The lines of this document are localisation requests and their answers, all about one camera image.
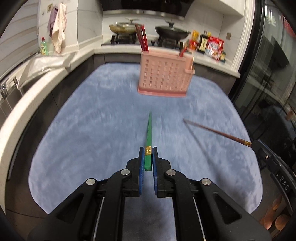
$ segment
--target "black wok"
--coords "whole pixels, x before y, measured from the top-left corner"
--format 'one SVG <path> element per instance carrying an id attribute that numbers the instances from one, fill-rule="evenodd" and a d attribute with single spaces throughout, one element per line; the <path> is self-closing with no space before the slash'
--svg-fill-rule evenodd
<path id="1" fill-rule="evenodd" d="M 181 40 L 184 39 L 190 34 L 189 31 L 184 31 L 179 28 L 174 28 L 174 23 L 167 22 L 170 26 L 157 26 L 155 27 L 156 32 L 160 37 L 166 39 Z"/>

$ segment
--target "gas stove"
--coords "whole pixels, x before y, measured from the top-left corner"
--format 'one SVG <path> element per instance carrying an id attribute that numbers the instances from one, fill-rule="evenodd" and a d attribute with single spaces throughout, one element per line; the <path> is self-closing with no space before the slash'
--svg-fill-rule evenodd
<path id="1" fill-rule="evenodd" d="M 139 45 L 139 40 L 137 39 L 136 34 L 133 35 L 112 35 L 111 40 L 103 43 L 102 45 L 118 45 L 118 44 L 135 44 Z M 177 41 L 174 39 L 166 39 L 159 36 L 159 38 L 149 40 L 148 39 L 148 45 L 149 46 L 158 46 L 158 47 L 164 47 L 169 49 L 176 49 L 180 50 L 183 48 L 183 42 Z"/>

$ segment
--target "pink plastic basket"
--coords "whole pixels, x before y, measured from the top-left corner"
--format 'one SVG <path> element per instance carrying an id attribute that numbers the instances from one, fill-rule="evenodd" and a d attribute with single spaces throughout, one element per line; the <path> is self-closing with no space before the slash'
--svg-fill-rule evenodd
<path id="1" fill-rule="evenodd" d="M 191 78 L 193 57 L 178 53 L 143 51 L 138 92 L 145 95 L 184 97 Z"/>

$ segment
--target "stove burner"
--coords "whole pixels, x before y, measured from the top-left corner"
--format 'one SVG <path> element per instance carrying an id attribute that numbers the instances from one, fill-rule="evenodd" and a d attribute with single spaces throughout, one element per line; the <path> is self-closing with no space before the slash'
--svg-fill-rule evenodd
<path id="1" fill-rule="evenodd" d="M 111 37 L 111 44 L 136 44 L 137 35 L 119 35 L 114 34 Z"/>
<path id="2" fill-rule="evenodd" d="M 157 46 L 181 50 L 183 48 L 183 42 L 174 39 L 166 39 L 159 36 L 157 40 Z"/>

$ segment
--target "blue table surface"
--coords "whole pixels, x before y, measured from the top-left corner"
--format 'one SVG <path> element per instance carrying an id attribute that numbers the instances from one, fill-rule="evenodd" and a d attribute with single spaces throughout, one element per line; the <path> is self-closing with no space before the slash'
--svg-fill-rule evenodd
<path id="1" fill-rule="evenodd" d="M 33 157 L 29 187 L 51 212 L 88 178 L 102 180 L 125 168 L 145 145 L 152 112 L 152 145 L 188 178 L 211 179 L 247 212 L 262 198 L 256 156 L 246 146 L 187 126 L 183 118 L 250 140 L 233 104 L 212 81 L 193 76 L 187 96 L 137 92 L 139 64 L 105 64 L 74 91 L 51 123 Z M 175 240 L 171 198 L 157 199 L 152 172 L 143 195 L 127 198 L 123 240 Z"/>

